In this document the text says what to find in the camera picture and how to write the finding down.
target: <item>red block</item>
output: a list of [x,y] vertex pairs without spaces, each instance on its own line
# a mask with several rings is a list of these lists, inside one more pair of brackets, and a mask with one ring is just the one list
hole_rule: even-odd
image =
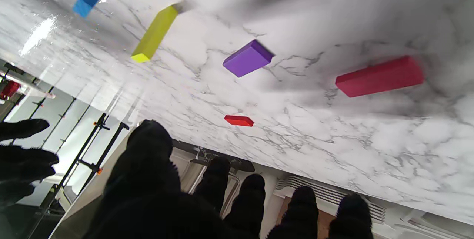
[[423,80],[423,72],[415,60],[404,56],[340,75],[336,86],[348,97],[357,97],[422,84]]
[[226,115],[224,119],[232,125],[250,126],[250,127],[254,126],[254,122],[247,116]]

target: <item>gloved hand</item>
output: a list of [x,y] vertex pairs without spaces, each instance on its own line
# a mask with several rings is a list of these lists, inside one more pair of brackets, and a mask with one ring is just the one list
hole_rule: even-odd
[[[49,127],[44,119],[0,123],[0,141],[28,138]],[[0,210],[31,195],[35,180],[54,175],[53,164],[58,157],[40,148],[23,149],[21,146],[0,145]]]

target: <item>marble countertop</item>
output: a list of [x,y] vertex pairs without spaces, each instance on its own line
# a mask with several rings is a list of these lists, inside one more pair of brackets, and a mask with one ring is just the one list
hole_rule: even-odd
[[[474,0],[185,0],[151,62],[130,55],[183,0],[0,0],[0,58],[132,124],[474,224]],[[275,57],[236,78],[257,38]],[[425,83],[348,98],[337,75],[400,55]],[[254,127],[231,126],[226,114]]]

